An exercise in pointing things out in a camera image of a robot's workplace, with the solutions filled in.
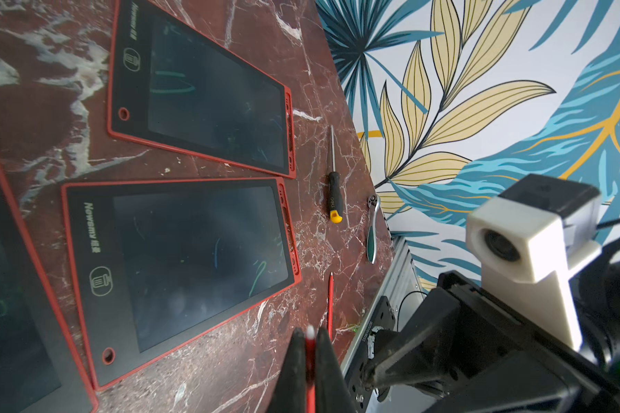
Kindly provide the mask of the red stylus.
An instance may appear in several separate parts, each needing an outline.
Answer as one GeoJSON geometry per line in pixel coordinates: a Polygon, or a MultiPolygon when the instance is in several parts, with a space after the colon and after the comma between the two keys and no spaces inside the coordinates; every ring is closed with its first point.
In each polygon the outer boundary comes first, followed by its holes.
{"type": "Polygon", "coordinates": [[[327,292],[327,332],[331,341],[333,340],[333,306],[334,306],[334,276],[331,272],[328,277],[327,292]]]}
{"type": "Polygon", "coordinates": [[[312,325],[308,325],[305,334],[306,344],[306,399],[307,413],[315,413],[315,346],[316,346],[316,330],[312,325]]]}

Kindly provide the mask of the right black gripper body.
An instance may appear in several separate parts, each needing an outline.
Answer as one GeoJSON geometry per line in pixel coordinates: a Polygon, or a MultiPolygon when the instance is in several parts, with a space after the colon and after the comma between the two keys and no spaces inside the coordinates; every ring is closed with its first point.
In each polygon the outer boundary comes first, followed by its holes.
{"type": "Polygon", "coordinates": [[[376,334],[361,379],[413,387],[434,412],[620,412],[620,323],[577,313],[584,342],[574,350],[447,272],[401,331],[376,334]]]}

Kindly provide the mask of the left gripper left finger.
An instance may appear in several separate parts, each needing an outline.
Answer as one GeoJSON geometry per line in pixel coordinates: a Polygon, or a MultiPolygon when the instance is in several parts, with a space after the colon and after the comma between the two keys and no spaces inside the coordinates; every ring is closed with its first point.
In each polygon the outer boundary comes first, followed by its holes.
{"type": "Polygon", "coordinates": [[[306,334],[295,328],[282,363],[267,413],[307,411],[306,334]]]}

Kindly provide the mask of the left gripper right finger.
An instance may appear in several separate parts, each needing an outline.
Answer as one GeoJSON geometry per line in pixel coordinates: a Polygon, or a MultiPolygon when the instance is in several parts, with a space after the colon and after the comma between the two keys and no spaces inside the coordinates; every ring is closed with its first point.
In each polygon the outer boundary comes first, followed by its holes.
{"type": "Polygon", "coordinates": [[[314,387],[317,413],[356,411],[329,335],[318,335],[315,339],[314,387]]]}

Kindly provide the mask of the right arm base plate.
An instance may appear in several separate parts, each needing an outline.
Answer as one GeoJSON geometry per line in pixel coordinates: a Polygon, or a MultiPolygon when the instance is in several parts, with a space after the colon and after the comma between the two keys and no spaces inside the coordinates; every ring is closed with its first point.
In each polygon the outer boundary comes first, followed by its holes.
{"type": "Polygon", "coordinates": [[[360,329],[355,352],[344,375],[354,412],[367,411],[372,396],[372,391],[363,385],[363,373],[367,362],[374,357],[375,334],[380,330],[392,330],[395,323],[396,316],[389,298],[380,297],[364,327],[360,329]]]}

